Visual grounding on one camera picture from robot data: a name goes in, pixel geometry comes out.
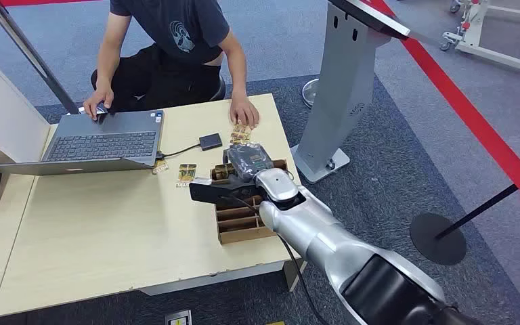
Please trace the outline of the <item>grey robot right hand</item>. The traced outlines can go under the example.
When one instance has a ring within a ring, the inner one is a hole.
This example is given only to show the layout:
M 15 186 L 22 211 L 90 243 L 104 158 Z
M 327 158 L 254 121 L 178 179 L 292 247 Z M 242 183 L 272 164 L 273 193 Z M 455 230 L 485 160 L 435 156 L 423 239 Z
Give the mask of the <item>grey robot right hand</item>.
M 260 171 L 274 168 L 274 163 L 261 144 L 232 144 L 223 151 L 223 163 L 232 164 L 242 181 L 250 181 Z

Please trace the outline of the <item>person's left hand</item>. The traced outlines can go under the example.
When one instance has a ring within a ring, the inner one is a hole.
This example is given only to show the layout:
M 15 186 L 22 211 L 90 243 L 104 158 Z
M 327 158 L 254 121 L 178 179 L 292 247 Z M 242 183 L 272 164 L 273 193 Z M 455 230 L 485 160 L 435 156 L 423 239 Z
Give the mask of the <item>person's left hand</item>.
M 245 93 L 232 93 L 230 120 L 233 125 L 244 125 L 251 129 L 259 124 L 259 111 Z

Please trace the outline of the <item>person's right hand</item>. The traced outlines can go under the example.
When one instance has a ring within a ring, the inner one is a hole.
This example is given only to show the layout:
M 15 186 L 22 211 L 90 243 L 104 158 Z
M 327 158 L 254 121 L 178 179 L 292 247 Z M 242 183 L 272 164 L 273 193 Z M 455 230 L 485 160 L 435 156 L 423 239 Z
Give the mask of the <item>person's right hand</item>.
M 110 87 L 99 87 L 84 101 L 84 113 L 93 121 L 97 121 L 99 115 L 110 112 L 113 99 L 114 93 Z

